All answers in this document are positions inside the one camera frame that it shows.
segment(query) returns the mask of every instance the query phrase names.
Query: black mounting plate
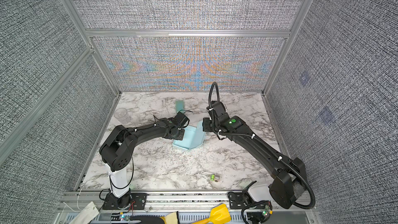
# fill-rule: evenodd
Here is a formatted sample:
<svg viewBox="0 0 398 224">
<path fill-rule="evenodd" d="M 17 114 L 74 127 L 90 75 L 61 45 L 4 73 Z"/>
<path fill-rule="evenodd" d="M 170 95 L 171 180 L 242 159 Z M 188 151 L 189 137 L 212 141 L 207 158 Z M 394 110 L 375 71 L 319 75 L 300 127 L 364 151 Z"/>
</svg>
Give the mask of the black mounting plate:
<svg viewBox="0 0 398 224">
<path fill-rule="evenodd" d="M 145 203 L 147 202 L 147 193 L 131 193 L 131 199 L 135 201 L 133 204 L 133 210 L 144 210 Z M 117 208 L 117 206 L 112 206 L 112 202 L 106 201 L 102 206 L 103 210 L 118 210 L 122 209 Z"/>
<path fill-rule="evenodd" d="M 247 206 L 243 199 L 243 192 L 228 192 L 229 208 L 230 209 L 243 209 Z M 252 209 L 264 209 L 265 204 L 257 205 Z"/>
</svg>

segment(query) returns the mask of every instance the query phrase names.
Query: yellow shovel handle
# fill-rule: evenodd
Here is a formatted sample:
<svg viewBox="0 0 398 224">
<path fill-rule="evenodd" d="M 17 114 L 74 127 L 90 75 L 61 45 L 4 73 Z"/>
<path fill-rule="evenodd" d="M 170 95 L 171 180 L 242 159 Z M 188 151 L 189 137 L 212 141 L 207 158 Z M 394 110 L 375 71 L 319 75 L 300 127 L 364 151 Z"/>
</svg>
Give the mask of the yellow shovel handle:
<svg viewBox="0 0 398 224">
<path fill-rule="evenodd" d="M 203 219 L 203 220 L 194 222 L 194 223 L 192 223 L 192 224 L 206 224 L 206 223 L 208 223 L 209 221 L 210 221 L 209 218 L 207 218 L 207 219 Z"/>
</svg>

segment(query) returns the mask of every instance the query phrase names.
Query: light blue tray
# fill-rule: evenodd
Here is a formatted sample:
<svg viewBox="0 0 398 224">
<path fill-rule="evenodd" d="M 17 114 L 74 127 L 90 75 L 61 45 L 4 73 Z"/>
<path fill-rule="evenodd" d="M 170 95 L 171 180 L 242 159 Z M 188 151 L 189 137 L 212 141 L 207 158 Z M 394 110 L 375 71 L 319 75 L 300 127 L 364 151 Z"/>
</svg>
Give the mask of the light blue tray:
<svg viewBox="0 0 398 224">
<path fill-rule="evenodd" d="M 203 132 L 202 123 L 203 121 L 199 121 L 197 127 L 185 127 L 184 138 L 182 140 L 174 140 L 173 147 L 187 151 L 203 144 L 206 132 Z"/>
</svg>

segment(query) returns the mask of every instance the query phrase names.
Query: yellow toy scoop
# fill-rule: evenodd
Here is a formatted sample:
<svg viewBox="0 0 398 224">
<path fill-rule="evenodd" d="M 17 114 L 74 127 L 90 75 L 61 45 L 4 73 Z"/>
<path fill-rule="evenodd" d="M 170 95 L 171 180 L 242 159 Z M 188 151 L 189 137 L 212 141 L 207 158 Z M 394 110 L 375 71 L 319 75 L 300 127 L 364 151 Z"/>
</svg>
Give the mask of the yellow toy scoop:
<svg viewBox="0 0 398 224">
<path fill-rule="evenodd" d="M 213 222 L 213 224 L 224 224 L 231 221 L 231 215 L 223 203 L 218 207 L 215 207 L 210 212 L 210 217 L 204 220 L 194 222 L 192 224 L 206 224 L 208 222 Z"/>
</svg>

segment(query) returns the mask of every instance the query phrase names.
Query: textured gray panel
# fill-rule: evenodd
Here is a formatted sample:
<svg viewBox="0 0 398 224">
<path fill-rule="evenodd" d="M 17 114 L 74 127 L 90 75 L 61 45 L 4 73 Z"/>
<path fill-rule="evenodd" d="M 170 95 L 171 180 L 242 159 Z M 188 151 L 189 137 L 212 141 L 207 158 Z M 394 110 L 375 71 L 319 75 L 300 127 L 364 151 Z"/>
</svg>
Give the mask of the textured gray panel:
<svg viewBox="0 0 398 224">
<path fill-rule="evenodd" d="M 324 223 L 398 222 L 397 16 L 397 0 L 314 0 L 269 94 Z"/>
<path fill-rule="evenodd" d="M 88 28 L 290 29 L 302 0 L 73 0 Z"/>
<path fill-rule="evenodd" d="M 113 99 L 90 56 L 0 167 L 1 223 L 51 222 L 63 193 L 74 187 Z M 21 212 L 26 215 L 16 217 Z"/>
<path fill-rule="evenodd" d="M 261 90 L 283 38 L 95 37 L 122 91 Z"/>
<path fill-rule="evenodd" d="M 1 0 L 0 142 L 84 50 L 60 0 Z"/>
</svg>

